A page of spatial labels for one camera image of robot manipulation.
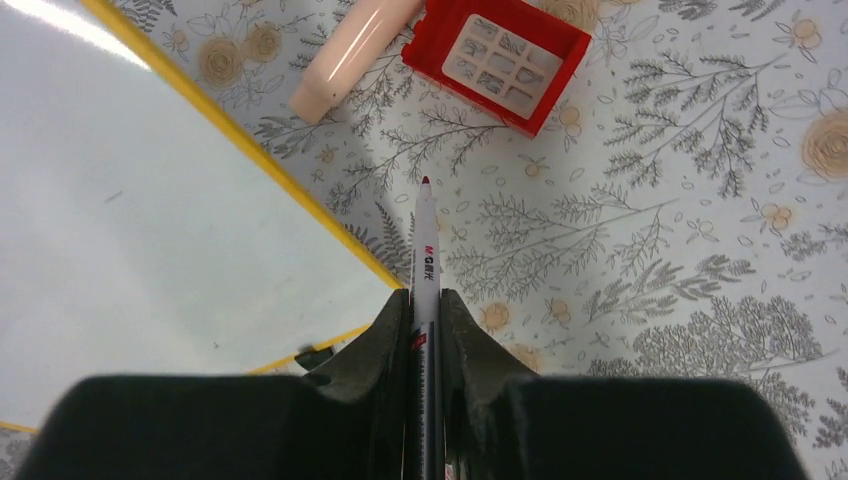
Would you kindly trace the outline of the yellow framed whiteboard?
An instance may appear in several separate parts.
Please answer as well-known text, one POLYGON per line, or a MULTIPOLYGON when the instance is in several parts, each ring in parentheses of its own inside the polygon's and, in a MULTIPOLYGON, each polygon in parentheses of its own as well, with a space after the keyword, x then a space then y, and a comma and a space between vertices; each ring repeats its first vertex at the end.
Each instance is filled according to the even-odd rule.
POLYGON ((1 425, 100 374, 244 374, 359 334, 345 233, 75 1, 1 5, 1 425))

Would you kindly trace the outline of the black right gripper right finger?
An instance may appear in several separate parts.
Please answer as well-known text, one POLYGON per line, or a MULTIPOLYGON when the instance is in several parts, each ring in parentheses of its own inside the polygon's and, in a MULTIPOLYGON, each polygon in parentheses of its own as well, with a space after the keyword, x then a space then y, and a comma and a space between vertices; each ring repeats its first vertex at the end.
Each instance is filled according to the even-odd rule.
POLYGON ((447 459, 460 479, 802 479, 777 416, 725 380, 541 376, 441 294, 447 459))

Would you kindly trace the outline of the red tip white marker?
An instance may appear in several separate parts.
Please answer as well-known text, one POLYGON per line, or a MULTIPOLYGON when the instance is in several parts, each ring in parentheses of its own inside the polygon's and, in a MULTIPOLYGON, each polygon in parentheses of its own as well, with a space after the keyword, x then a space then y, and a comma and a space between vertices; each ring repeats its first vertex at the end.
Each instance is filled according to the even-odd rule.
POLYGON ((441 269, 436 201, 428 177, 423 177, 420 184, 414 220, 409 397, 403 477, 443 479, 445 437, 439 331, 441 269))

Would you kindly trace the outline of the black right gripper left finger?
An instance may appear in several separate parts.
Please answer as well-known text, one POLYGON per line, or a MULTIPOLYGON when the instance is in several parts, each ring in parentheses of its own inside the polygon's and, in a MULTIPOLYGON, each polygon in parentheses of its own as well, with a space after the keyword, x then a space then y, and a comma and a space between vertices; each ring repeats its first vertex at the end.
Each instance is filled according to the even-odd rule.
POLYGON ((409 293, 302 376, 87 378, 50 413, 21 479, 397 479, 409 293))

